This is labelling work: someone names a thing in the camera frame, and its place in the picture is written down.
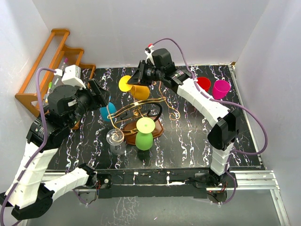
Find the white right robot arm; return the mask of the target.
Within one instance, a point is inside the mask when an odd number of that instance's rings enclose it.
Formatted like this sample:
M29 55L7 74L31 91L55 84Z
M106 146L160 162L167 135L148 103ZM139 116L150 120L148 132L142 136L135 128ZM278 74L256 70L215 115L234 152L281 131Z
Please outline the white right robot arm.
M227 180L228 158L239 132L240 112L217 103L196 82L188 68L177 68L170 52L165 48L145 49L147 58L140 61L134 75L127 81L129 85L149 86L160 81L165 87L192 104L209 122L212 129L207 139L213 148L212 162L206 176L194 178L195 183L220 187Z

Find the orange yellow plastic wine glass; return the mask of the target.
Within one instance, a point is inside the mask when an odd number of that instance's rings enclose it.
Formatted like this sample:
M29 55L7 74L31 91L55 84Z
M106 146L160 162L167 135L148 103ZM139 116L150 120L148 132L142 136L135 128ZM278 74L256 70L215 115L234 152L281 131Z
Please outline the orange yellow plastic wine glass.
M149 98L150 90L147 86L128 84L131 76L125 75L119 80L119 89L122 92L130 92L131 95L138 100L146 100Z

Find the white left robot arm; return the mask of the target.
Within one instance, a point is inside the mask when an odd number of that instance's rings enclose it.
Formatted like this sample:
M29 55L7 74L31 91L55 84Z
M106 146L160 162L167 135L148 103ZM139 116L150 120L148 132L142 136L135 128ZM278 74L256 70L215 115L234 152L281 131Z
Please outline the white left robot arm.
M0 195L2 207L11 207L11 214L17 221L39 218L65 193L79 186L92 188L96 185L97 172L86 163L57 179L42 181L51 159L75 124L86 112L109 103L109 91L95 79L88 83L89 88L57 86L48 96L42 113L31 124L14 182Z

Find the red plastic wine glass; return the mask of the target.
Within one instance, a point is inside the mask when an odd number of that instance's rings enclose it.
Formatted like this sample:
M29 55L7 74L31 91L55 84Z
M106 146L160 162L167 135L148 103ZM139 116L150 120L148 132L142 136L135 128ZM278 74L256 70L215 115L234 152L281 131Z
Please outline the red plastic wine glass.
M206 77L198 77L197 84L205 91L208 92L211 87L211 82Z

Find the pink plastic wine glass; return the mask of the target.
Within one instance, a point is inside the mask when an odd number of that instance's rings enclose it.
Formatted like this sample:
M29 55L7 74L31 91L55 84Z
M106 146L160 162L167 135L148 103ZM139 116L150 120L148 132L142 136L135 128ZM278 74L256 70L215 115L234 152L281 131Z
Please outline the pink plastic wine glass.
M227 93L229 92L231 86L230 84L225 80L217 80L214 83L213 87L213 97L214 99L222 99L224 98Z

